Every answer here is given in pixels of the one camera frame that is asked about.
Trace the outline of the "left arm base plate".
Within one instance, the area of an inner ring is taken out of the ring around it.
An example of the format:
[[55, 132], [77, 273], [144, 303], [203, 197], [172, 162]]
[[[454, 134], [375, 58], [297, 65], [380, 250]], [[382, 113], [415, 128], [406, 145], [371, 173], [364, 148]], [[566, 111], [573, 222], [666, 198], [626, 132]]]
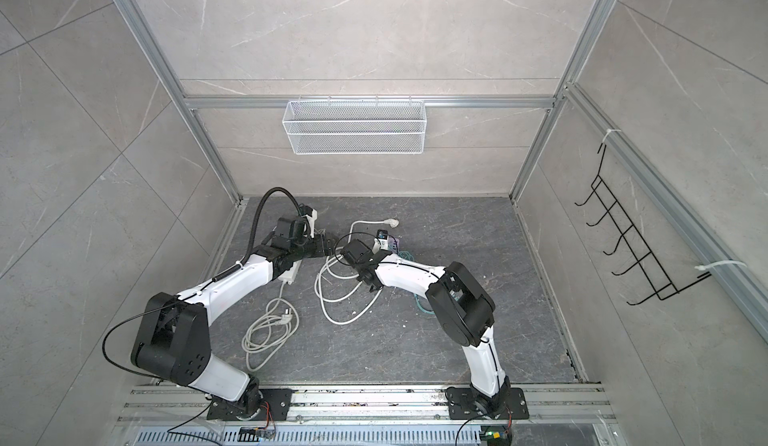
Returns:
[[207, 412], [208, 420], [284, 421], [287, 419], [293, 390], [290, 388], [253, 389], [236, 402], [214, 398]]

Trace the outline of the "white blue power strip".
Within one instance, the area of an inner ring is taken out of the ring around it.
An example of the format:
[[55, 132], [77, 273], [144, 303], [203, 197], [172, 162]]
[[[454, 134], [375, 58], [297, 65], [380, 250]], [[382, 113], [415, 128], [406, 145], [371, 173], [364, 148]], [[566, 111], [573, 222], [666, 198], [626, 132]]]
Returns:
[[300, 262], [300, 261], [296, 261], [296, 262], [295, 262], [295, 263], [294, 263], [294, 264], [291, 266], [291, 268], [290, 268], [290, 269], [288, 269], [287, 271], [283, 272], [283, 273], [282, 273], [282, 274], [281, 274], [281, 275], [278, 277], [278, 279], [279, 279], [279, 280], [280, 280], [282, 283], [285, 283], [285, 284], [292, 284], [292, 283], [295, 281], [295, 279], [296, 279], [296, 277], [297, 277], [297, 275], [298, 275], [298, 271], [299, 271], [299, 269], [300, 269], [300, 266], [301, 266], [301, 262]]

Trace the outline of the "purple power strip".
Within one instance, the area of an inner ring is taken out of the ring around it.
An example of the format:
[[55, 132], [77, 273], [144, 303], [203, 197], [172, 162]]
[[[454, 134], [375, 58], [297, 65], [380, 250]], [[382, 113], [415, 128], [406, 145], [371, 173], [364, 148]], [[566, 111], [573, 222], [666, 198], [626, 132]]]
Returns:
[[387, 240], [388, 250], [398, 254], [400, 252], [399, 239], [394, 236], [389, 236]]

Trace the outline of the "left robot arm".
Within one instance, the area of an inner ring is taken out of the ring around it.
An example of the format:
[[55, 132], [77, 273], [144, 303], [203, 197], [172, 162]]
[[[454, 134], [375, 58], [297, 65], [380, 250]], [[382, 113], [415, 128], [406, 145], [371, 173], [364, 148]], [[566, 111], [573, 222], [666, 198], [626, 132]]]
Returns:
[[[255, 238], [263, 208], [276, 193], [291, 201], [296, 214], [280, 218], [258, 243]], [[314, 208], [298, 202], [286, 188], [268, 190], [258, 203], [243, 257], [197, 286], [152, 296], [143, 312], [123, 321], [140, 322], [129, 356], [132, 366], [114, 360], [109, 363], [132, 374], [206, 393], [240, 418], [255, 416], [262, 402], [258, 379], [213, 354], [209, 327], [227, 309], [295, 263], [332, 253], [330, 238], [316, 230], [317, 218]]]

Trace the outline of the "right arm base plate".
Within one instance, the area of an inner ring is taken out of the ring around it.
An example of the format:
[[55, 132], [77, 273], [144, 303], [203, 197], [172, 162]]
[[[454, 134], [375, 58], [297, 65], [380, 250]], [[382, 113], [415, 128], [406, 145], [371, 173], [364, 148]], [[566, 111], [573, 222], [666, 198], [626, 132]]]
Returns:
[[527, 420], [530, 413], [524, 392], [504, 385], [493, 397], [486, 397], [471, 387], [445, 389], [449, 417], [465, 420], [475, 416], [489, 419]]

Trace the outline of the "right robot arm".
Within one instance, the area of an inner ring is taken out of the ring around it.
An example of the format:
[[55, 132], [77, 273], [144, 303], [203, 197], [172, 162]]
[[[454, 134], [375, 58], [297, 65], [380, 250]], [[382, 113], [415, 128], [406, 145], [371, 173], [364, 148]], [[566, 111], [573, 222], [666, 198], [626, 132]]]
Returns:
[[466, 266], [428, 266], [357, 239], [341, 257], [374, 290], [400, 288], [425, 298], [442, 330], [463, 349], [475, 409], [490, 418], [506, 412], [511, 386], [495, 346], [495, 303]]

